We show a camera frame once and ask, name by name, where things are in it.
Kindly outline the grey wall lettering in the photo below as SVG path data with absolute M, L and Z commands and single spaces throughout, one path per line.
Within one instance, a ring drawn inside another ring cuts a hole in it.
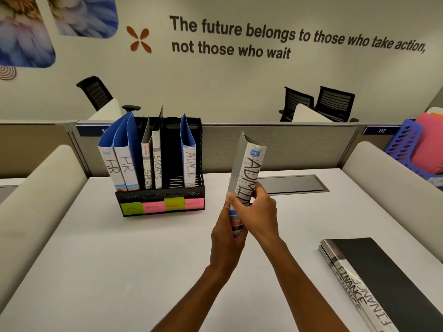
M 317 30 L 314 33 L 301 29 L 299 32 L 287 29 L 272 28 L 267 25 L 258 27 L 247 23 L 243 28 L 241 25 L 224 24 L 220 21 L 209 22 L 204 18 L 200 24 L 196 21 L 187 21 L 182 16 L 170 15 L 174 31 L 196 33 L 201 31 L 205 34 L 224 35 L 224 36 L 245 36 L 247 38 L 263 38 L 274 40 L 282 44 L 291 42 L 313 42 L 319 44 L 348 45 L 354 47 L 370 47 L 374 49 L 399 50 L 423 54 L 426 51 L 426 44 L 417 39 L 394 40 L 389 37 L 374 36 L 373 38 L 364 37 L 362 34 L 357 36 L 345 36 L 340 34 L 326 33 L 323 30 Z M 172 51 L 175 53 L 198 53 L 207 55 L 228 55 L 233 56 L 237 53 L 240 56 L 262 57 L 265 55 L 271 59 L 288 60 L 292 49 L 284 46 L 281 49 L 263 49 L 248 46 L 239 46 L 235 48 L 232 45 L 210 44 L 205 40 L 187 42 L 172 42 Z

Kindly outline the navy desk number label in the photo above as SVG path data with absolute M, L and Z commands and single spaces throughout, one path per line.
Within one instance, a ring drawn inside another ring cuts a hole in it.
M 110 124 L 77 124 L 76 128 L 80 137 L 102 137 Z
M 362 135 L 395 135 L 401 125 L 372 125 L 366 126 Z

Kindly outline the blue flower wall picture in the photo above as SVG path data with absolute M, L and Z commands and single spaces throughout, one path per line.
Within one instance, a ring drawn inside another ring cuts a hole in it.
M 48 68 L 55 60 L 36 0 L 0 0 L 0 65 Z
M 107 39 L 119 26 L 115 0 L 47 0 L 58 33 Z

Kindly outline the blue plastic file tray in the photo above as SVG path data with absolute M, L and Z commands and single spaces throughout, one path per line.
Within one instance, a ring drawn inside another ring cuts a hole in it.
M 421 125 L 412 119 L 406 119 L 384 152 L 433 186 L 443 189 L 443 174 L 428 173 L 411 162 L 413 151 L 418 145 L 422 133 L 423 127 Z

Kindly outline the black mesh office chair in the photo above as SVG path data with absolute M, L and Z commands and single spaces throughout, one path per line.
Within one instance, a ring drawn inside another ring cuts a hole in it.
M 141 110 L 141 107 L 136 105 L 121 106 L 118 100 L 111 95 L 102 80 L 97 76 L 91 76 L 81 80 L 76 84 L 76 87 L 84 92 L 87 99 L 91 102 L 97 112 L 104 110 L 115 112 L 134 112 Z
M 355 94 L 320 86 L 314 110 L 333 122 L 348 122 Z
M 281 113 L 280 122 L 292 122 L 297 105 L 302 104 L 314 109 L 314 97 L 285 87 L 285 103 Z

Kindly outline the white rounded desk divider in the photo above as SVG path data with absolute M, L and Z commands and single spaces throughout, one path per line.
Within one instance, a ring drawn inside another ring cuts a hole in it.
M 342 171 L 443 263 L 443 191 L 366 141 Z
M 333 123 L 332 120 L 324 117 L 313 109 L 303 105 L 297 104 L 294 110 L 294 115 L 292 117 L 292 123 L 303 122 L 303 123 Z
M 90 118 L 88 118 L 87 121 L 115 122 L 123 115 L 124 113 L 119 105 L 118 100 L 114 98 L 111 101 L 109 101 L 107 104 L 105 104 L 102 108 L 100 108 Z
M 0 314 L 86 182 L 72 148 L 60 145 L 0 203 Z

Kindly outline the pink file folder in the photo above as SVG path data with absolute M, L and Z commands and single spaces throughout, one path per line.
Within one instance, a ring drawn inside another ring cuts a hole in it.
M 443 118 L 421 113 L 415 122 L 423 130 L 411 162 L 429 174 L 443 174 Z

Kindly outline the brown fabric partition panel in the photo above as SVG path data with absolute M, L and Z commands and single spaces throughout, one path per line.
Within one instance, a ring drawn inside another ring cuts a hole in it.
M 69 124 L 70 121 L 0 120 L 0 179 L 26 178 L 60 145 L 70 146 L 81 163 Z

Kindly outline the person's left forearm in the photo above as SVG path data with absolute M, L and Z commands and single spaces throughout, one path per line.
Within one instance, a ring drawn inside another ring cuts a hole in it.
M 233 269 L 209 265 L 185 296 L 150 332 L 199 332 Z

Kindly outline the person's right forearm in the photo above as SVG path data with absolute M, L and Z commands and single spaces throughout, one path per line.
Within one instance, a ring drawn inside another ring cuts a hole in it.
M 279 236 L 258 242 L 274 268 L 299 332 L 350 332 Z

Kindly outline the black mesh file organizer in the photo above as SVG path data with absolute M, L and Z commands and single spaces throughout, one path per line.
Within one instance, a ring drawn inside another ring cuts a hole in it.
M 115 193 L 117 201 L 121 203 L 162 201 L 164 198 L 181 197 L 204 198 L 206 194 L 205 183 L 202 174 L 202 142 L 203 130 L 200 118 L 187 117 L 187 122 L 196 142 L 196 187 L 185 188 L 183 179 L 182 150 L 180 143 L 180 121 L 178 117 L 167 117 L 163 119 L 161 126 L 161 155 L 162 155 L 162 188 L 141 189 L 134 192 Z M 190 212 L 201 210 L 181 210 L 174 212 Z

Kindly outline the person's left hand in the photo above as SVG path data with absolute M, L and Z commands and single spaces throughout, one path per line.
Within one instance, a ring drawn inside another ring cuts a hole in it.
M 234 249 L 234 234 L 230 225 L 230 203 L 225 201 L 211 234 L 210 266 L 225 279 L 235 270 L 242 251 Z

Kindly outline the person's right hand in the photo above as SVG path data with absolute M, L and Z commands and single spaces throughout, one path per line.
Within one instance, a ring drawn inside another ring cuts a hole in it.
M 248 231 L 260 245 L 273 243 L 280 238 L 277 222 L 276 201 L 269 196 L 264 205 L 244 206 L 235 195 L 228 194 L 226 199 L 236 212 L 236 216 L 246 225 Z

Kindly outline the grey fabric partition panel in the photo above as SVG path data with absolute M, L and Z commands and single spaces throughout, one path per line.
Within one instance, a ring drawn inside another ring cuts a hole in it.
M 89 177 L 107 177 L 98 151 L 99 137 L 80 137 L 77 124 L 111 124 L 105 121 L 71 122 L 78 155 Z M 263 171 L 338 168 L 361 126 L 351 123 L 234 124 L 203 123 L 202 172 L 231 172 L 241 132 L 267 147 Z

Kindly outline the grey file folder white spine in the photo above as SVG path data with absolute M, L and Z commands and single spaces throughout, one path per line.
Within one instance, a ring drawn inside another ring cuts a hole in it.
M 152 168 L 155 189 L 162 188 L 162 155 L 161 155 L 161 126 L 163 122 L 163 106 L 156 123 L 152 128 Z
M 267 147 L 241 132 L 233 162 L 228 194 L 249 206 L 256 195 L 256 184 Z
M 144 173 L 144 184 L 145 189 L 153 188 L 153 176 L 152 176 L 152 128 L 151 128 L 151 118 L 147 118 L 144 128 L 142 129 L 143 135 L 141 138 L 141 150 L 142 150 L 142 161 L 143 161 L 143 173 Z

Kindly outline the orange petal wall decal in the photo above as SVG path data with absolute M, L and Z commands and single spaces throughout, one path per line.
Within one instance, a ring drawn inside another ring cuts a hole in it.
M 152 48 L 145 42 L 149 37 L 150 31 L 148 28 L 143 28 L 140 33 L 136 32 L 131 26 L 126 27 L 127 33 L 134 38 L 134 42 L 130 45 L 130 50 L 136 52 L 140 47 L 148 54 L 152 53 Z

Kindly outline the blue file folder white spine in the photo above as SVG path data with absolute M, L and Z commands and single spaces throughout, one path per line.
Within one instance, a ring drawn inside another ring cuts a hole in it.
M 128 136 L 130 118 L 133 118 L 133 113 L 127 113 L 125 119 L 119 125 L 114 135 L 113 148 L 127 191 L 138 191 L 140 185 L 134 164 L 135 157 L 130 150 Z
M 114 151 L 114 137 L 118 128 L 126 121 L 128 116 L 127 113 L 110 125 L 98 142 L 98 149 L 117 192 L 127 192 L 128 189 Z
M 180 143 L 182 150 L 183 179 L 185 188 L 196 187 L 196 142 L 184 114 L 180 121 Z

